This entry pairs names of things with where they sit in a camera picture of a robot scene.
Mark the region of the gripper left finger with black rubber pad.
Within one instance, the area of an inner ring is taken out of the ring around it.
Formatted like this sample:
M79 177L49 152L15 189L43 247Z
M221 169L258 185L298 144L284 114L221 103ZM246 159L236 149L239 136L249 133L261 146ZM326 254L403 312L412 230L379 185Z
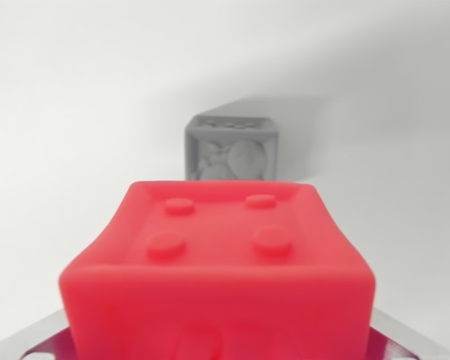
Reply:
M64 310L57 310L0 341L0 359L24 359L31 353L78 359Z

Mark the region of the gripper right finger with black rubber pad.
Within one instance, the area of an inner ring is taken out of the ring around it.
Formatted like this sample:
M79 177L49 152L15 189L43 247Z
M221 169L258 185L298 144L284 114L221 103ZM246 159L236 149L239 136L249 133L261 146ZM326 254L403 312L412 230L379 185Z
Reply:
M435 343L375 307L371 317L367 358L435 359Z

